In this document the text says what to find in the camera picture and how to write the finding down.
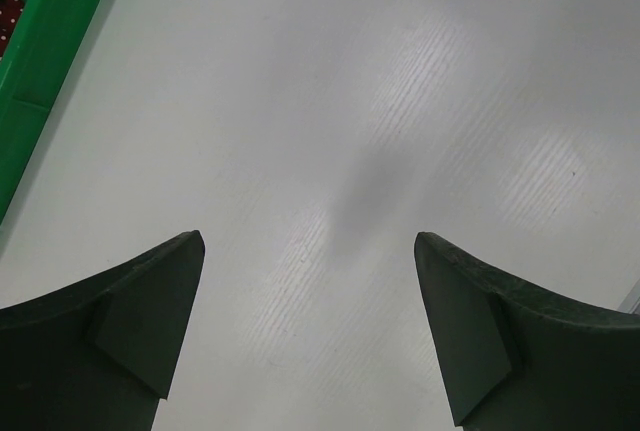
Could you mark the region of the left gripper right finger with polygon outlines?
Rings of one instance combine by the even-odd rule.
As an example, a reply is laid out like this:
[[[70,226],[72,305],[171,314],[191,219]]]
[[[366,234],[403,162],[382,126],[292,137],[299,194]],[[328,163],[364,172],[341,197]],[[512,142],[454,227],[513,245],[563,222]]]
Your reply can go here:
[[[465,430],[635,430],[639,318],[489,265],[440,236],[414,244],[454,424]]]

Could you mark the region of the red polka dot skirt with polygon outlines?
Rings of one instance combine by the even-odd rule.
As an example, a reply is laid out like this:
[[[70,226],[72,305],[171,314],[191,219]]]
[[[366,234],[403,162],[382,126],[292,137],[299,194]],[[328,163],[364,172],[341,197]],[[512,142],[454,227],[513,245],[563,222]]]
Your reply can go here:
[[[0,0],[0,57],[6,52],[23,9],[23,0]]]

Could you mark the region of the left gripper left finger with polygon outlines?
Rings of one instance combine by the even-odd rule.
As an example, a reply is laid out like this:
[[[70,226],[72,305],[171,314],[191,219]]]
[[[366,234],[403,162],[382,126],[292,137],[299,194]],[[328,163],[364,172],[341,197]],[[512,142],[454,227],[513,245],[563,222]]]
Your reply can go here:
[[[204,264],[199,231],[1,311],[4,430],[149,430]]]

